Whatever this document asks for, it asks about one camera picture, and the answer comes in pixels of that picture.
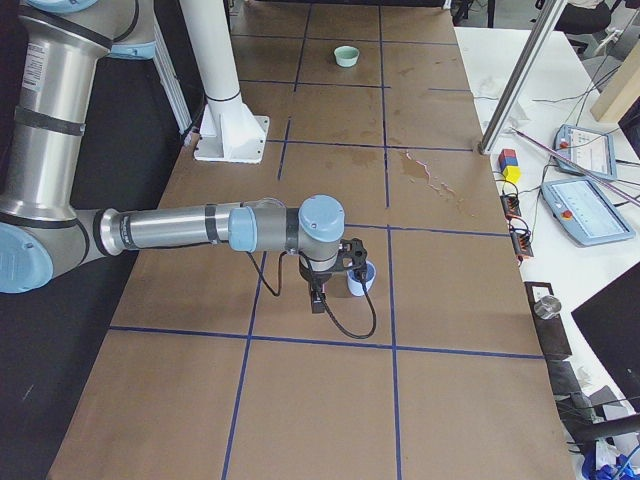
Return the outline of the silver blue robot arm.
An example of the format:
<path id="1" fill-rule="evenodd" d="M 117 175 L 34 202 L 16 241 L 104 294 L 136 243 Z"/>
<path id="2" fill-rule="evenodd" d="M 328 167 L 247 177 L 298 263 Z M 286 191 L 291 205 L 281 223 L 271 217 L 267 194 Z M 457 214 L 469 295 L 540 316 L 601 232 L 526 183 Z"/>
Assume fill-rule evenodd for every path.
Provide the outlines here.
<path id="1" fill-rule="evenodd" d="M 264 198 L 120 212 L 70 203 L 99 59 L 150 58 L 149 1 L 24 1 L 29 43 L 7 179 L 1 193 L 1 289 L 23 293 L 85 263 L 125 251 L 225 244 L 244 253 L 295 255 L 311 307 L 328 308 L 325 283 L 367 274 L 367 253 L 344 238 L 342 205 L 314 195 L 298 207 Z"/>

